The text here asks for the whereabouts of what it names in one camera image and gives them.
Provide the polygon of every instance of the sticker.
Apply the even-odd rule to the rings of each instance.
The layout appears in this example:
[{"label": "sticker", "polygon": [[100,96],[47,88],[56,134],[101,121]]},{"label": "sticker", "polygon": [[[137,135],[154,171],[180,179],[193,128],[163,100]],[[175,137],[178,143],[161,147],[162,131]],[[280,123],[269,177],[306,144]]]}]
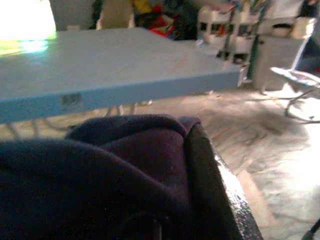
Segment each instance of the sticker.
[{"label": "sticker", "polygon": [[61,106],[63,112],[77,112],[83,109],[84,103],[80,93],[67,94],[61,96]]}]

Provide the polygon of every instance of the light blue table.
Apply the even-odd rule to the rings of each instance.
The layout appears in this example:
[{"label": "light blue table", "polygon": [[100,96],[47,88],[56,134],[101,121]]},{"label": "light blue table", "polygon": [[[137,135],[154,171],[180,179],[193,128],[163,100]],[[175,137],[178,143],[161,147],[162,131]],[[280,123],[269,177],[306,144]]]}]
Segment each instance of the light blue table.
[{"label": "light blue table", "polygon": [[0,56],[0,124],[238,86],[240,68],[142,28],[58,32]]}]

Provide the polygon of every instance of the sunlight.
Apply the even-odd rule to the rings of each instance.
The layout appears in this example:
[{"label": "sunlight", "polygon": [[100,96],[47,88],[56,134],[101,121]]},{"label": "sunlight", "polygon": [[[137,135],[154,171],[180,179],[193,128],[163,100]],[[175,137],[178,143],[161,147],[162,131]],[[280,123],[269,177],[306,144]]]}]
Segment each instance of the sunlight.
[{"label": "sunlight", "polygon": [[[319,142],[319,131],[316,136],[317,143]],[[285,169],[288,176],[285,185],[288,189],[295,192],[312,191],[312,189],[320,186],[320,162],[319,150],[312,147],[306,148],[301,152],[288,153],[287,158],[291,161],[286,161],[282,164],[282,169]]]},{"label": "sunlight", "polygon": [[0,0],[0,56],[41,52],[56,37],[49,0]]}]

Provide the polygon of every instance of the concrete floor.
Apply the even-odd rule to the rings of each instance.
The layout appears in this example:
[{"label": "concrete floor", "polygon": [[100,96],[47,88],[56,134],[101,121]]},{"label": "concrete floor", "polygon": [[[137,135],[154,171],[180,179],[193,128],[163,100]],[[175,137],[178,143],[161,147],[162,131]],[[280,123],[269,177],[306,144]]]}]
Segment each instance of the concrete floor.
[{"label": "concrete floor", "polygon": [[[153,101],[137,114],[197,116],[241,182],[254,217],[266,240],[300,240],[320,218],[320,125],[284,116],[287,100],[235,89]],[[102,117],[106,109],[53,117],[62,126]],[[30,122],[18,124],[32,137]],[[43,137],[65,133],[40,121]],[[12,139],[0,125],[1,140]]]}]

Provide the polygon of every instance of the white cabinet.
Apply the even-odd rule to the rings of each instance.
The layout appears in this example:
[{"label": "white cabinet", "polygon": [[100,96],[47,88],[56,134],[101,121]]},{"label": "white cabinet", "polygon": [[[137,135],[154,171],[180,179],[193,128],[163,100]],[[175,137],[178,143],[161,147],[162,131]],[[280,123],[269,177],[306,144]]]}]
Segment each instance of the white cabinet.
[{"label": "white cabinet", "polygon": [[307,40],[260,36],[259,42],[252,72],[253,85],[256,89],[260,89],[266,82],[277,79],[277,81],[270,83],[266,90],[281,90],[284,87],[285,81],[272,73],[270,68],[294,68]]}]

